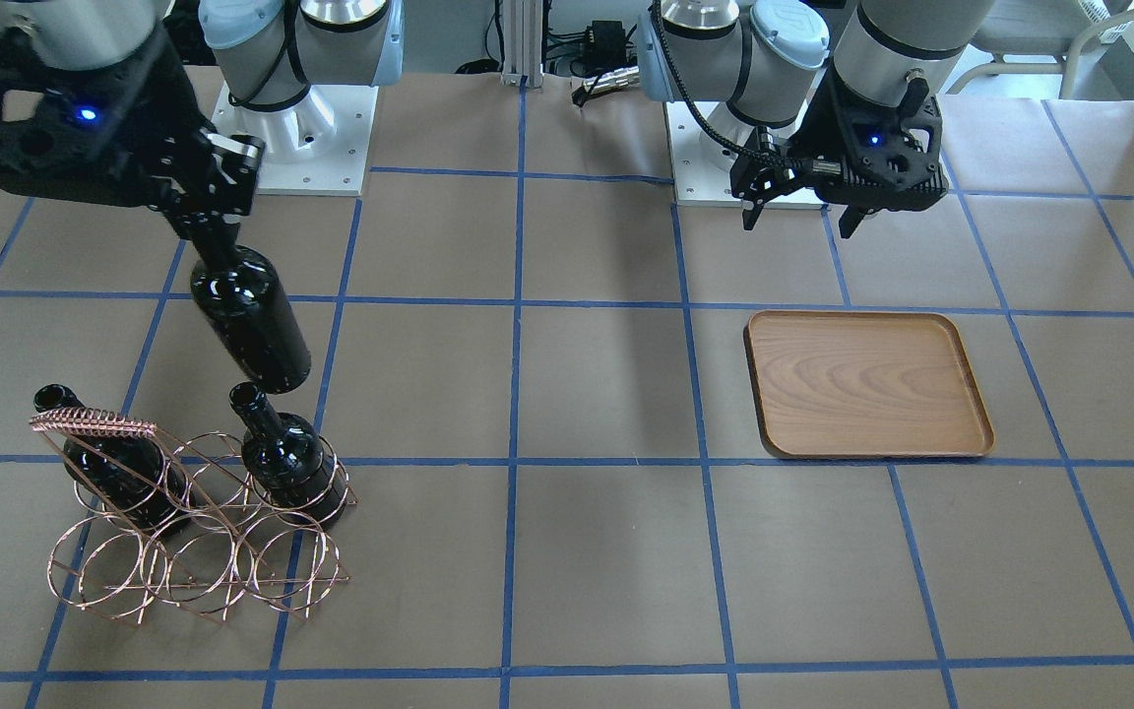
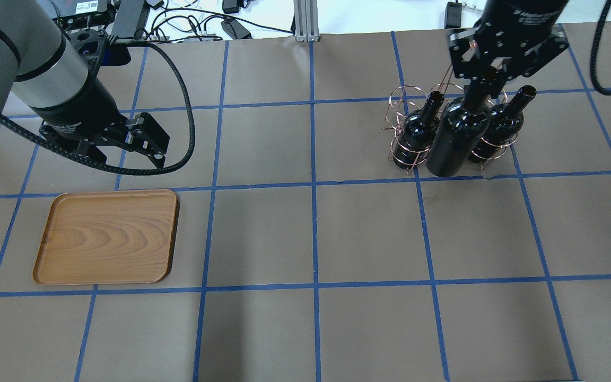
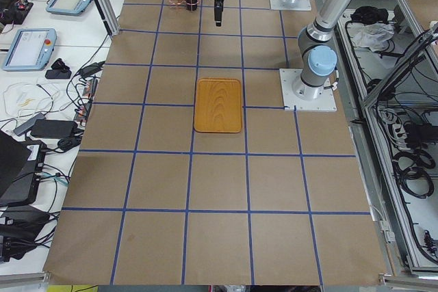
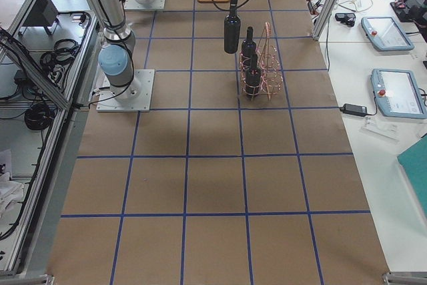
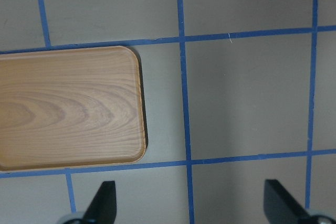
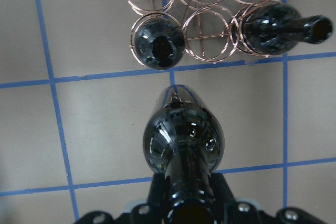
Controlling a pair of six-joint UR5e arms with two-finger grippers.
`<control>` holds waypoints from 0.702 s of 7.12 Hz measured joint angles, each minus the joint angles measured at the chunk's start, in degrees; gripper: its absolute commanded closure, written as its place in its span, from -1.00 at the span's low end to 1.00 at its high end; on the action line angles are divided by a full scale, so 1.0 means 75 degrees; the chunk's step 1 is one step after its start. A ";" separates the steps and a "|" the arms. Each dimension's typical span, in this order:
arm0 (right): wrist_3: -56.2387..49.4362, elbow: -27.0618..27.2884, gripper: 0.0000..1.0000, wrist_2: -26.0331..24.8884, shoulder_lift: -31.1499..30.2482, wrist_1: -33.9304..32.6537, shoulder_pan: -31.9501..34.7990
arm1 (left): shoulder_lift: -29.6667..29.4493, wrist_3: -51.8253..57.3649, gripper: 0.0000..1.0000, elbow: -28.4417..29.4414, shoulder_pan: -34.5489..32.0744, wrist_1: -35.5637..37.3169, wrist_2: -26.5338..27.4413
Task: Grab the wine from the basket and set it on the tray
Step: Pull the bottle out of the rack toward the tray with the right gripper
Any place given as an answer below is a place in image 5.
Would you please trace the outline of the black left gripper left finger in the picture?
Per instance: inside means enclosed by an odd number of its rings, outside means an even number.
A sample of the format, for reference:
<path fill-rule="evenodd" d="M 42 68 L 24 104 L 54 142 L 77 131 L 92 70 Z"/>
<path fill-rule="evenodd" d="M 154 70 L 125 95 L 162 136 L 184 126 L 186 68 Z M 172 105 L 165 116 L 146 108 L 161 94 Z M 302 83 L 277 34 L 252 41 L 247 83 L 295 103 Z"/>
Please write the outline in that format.
<path fill-rule="evenodd" d="M 115 181 L 103 182 L 80 223 L 113 224 L 117 216 Z"/>

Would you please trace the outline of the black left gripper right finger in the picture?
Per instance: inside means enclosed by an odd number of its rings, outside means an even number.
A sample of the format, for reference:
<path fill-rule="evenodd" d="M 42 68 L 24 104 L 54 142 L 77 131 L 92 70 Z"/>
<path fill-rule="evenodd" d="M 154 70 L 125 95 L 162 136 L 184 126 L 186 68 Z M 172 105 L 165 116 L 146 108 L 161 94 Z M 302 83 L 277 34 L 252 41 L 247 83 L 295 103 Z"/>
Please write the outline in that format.
<path fill-rule="evenodd" d="M 271 224 L 308 223 L 310 215 L 276 179 L 266 179 L 264 214 Z"/>

